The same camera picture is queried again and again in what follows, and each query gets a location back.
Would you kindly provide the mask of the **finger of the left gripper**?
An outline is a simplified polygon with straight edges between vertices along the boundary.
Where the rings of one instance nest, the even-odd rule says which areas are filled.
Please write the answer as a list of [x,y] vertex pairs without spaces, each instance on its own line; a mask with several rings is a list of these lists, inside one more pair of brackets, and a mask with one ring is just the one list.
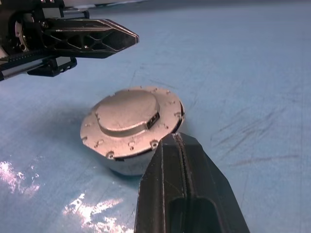
[[139,42],[139,36],[109,19],[49,19],[42,29],[45,51],[64,57],[104,59]]

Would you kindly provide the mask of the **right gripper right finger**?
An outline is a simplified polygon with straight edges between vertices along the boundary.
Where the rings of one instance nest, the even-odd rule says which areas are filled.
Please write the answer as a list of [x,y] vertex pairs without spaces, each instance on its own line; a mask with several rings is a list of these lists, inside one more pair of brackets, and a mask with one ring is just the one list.
[[185,233],[250,233],[233,190],[202,145],[180,133],[187,187]]

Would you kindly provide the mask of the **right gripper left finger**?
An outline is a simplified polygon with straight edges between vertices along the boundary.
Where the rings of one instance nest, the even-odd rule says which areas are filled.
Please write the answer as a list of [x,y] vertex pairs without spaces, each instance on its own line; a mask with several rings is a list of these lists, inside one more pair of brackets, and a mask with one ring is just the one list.
[[174,134],[159,142],[143,174],[134,233],[184,233],[186,194],[180,147]]

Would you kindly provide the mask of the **silver motor cover with circuit board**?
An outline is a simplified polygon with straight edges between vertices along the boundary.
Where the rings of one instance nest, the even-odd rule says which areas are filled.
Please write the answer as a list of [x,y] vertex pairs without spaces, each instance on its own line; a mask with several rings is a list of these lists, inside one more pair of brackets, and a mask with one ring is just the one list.
[[184,121],[183,103],[174,92],[135,86],[98,102],[84,118],[80,137],[85,146],[108,159],[128,158],[155,150]]

